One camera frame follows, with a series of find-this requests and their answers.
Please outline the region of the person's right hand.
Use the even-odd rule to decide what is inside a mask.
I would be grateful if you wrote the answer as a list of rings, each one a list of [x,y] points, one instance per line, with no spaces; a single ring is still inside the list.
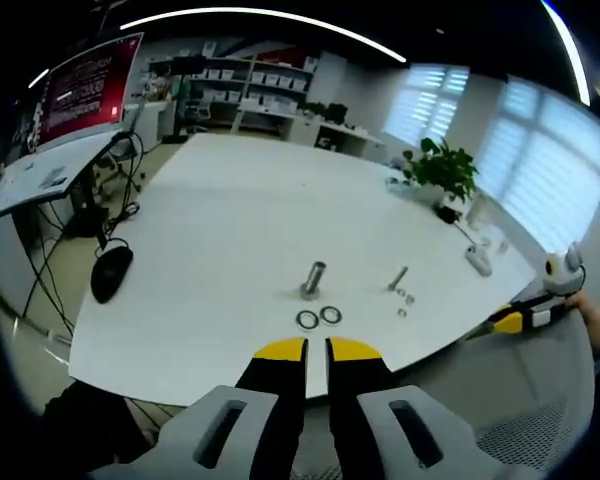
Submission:
[[[565,299],[565,305],[570,309],[577,309],[582,315],[587,314],[592,308],[590,298],[583,290],[567,297]]]

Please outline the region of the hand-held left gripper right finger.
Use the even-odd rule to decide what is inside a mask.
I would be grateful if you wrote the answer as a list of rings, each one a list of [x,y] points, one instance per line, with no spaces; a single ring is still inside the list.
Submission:
[[[397,387],[381,354],[326,340],[330,430],[345,479],[516,479],[470,425],[416,386]]]

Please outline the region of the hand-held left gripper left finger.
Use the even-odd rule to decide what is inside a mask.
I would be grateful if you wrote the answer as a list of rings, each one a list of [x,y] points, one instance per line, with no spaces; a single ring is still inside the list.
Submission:
[[[238,382],[214,387],[167,421],[156,445],[93,479],[288,479],[303,430],[308,341],[257,351]]]

